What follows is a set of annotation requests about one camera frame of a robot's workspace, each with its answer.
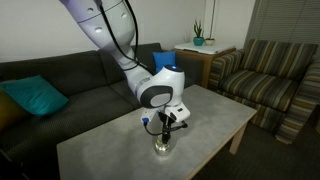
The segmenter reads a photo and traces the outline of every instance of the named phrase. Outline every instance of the teal pot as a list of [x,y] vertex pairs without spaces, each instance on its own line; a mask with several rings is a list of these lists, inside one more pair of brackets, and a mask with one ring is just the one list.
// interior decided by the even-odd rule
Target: teal pot
[[195,46],[202,46],[203,42],[204,42],[204,38],[203,37],[200,37],[200,38],[194,37],[193,38],[193,44]]

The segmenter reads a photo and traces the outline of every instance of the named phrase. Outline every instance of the gray tabletop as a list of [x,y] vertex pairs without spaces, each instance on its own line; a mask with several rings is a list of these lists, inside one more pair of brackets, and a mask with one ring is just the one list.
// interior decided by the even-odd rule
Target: gray tabletop
[[[183,102],[189,127],[172,133],[169,155],[155,153],[155,137],[145,132],[138,109],[58,144],[61,179],[185,179],[256,112],[196,85],[185,89]],[[161,123],[156,117],[149,126],[160,131]]]

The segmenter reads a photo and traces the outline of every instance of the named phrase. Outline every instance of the white wall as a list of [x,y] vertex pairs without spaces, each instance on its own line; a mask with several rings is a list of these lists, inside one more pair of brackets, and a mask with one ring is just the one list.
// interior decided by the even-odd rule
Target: white wall
[[[140,42],[164,49],[190,41],[205,0],[130,0]],[[59,0],[6,0],[0,6],[0,62],[97,49]]]
[[[207,0],[205,28],[210,31],[214,0]],[[255,0],[216,0],[212,36],[216,42],[243,47]]]

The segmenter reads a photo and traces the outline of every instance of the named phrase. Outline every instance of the teal pillow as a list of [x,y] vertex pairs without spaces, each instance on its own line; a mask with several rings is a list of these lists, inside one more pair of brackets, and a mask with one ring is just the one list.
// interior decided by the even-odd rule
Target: teal pillow
[[50,115],[69,101],[41,76],[0,82],[0,88],[23,109],[36,116]]
[[156,62],[156,73],[161,71],[165,65],[176,65],[176,52],[153,52],[153,57]]

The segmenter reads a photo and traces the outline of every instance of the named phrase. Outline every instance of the armchair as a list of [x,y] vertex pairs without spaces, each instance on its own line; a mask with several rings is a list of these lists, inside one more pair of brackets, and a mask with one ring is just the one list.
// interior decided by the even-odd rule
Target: armchair
[[320,99],[315,44],[252,39],[212,61],[208,88],[257,109],[251,119],[291,144]]

